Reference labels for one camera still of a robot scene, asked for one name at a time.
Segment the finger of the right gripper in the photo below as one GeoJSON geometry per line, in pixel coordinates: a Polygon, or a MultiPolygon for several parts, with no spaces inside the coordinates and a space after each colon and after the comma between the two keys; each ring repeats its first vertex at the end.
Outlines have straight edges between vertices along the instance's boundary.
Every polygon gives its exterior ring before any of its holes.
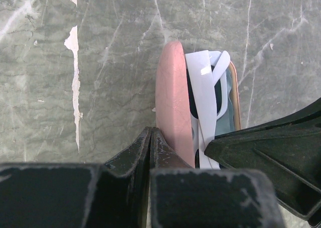
{"type": "Polygon", "coordinates": [[[279,203],[320,225],[320,100],[286,117],[217,136],[205,149],[225,168],[264,172],[279,203]]]}

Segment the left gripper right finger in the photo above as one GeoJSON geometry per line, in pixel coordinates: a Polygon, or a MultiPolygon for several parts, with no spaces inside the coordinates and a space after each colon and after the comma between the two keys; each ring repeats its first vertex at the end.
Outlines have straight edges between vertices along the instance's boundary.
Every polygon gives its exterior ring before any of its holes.
{"type": "Polygon", "coordinates": [[[152,227],[284,227],[274,187],[252,169],[194,169],[151,135],[152,227]]]}

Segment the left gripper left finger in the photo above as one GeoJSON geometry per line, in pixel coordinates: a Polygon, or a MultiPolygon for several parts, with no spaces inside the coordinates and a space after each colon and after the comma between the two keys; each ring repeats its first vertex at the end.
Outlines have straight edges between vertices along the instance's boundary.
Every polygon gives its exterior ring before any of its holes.
{"type": "Polygon", "coordinates": [[[151,135],[105,163],[2,163],[1,227],[145,227],[151,135]]]}

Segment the pink glasses case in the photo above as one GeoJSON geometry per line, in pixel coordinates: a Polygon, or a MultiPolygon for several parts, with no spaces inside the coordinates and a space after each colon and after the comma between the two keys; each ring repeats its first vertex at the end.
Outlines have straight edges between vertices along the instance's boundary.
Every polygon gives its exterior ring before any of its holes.
{"type": "MultiPolygon", "coordinates": [[[[165,45],[160,56],[155,84],[156,126],[161,130],[167,144],[190,166],[199,167],[192,136],[192,122],[188,87],[186,53],[179,41],[165,45]]],[[[240,110],[237,73],[231,62],[231,98],[234,108],[235,129],[240,130],[240,110]]]]}

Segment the white sunglasses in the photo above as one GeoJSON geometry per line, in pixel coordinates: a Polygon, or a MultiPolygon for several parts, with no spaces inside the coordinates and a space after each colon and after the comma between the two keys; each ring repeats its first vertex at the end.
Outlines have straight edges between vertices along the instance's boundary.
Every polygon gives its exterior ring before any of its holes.
{"type": "Polygon", "coordinates": [[[205,149],[215,138],[217,120],[228,108],[226,70],[230,64],[227,51],[199,51],[185,55],[188,71],[192,136],[201,169],[219,169],[205,149]]]}

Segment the light blue cleaning cloth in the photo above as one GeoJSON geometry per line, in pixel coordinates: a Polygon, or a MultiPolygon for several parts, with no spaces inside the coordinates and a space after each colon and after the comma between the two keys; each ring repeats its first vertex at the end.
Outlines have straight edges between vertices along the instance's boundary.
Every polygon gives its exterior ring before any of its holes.
{"type": "MultiPolygon", "coordinates": [[[[226,70],[226,80],[227,80],[227,90],[228,94],[230,94],[232,90],[232,78],[231,72],[226,70]]],[[[217,108],[220,110],[221,108],[221,81],[218,81],[215,85],[215,94],[216,94],[216,101],[217,101],[217,108]]],[[[231,98],[228,98],[228,108],[226,112],[217,120],[216,123],[216,132],[215,138],[219,135],[227,134],[230,132],[236,131],[235,124],[234,124],[234,108],[231,101],[231,98]]]]}

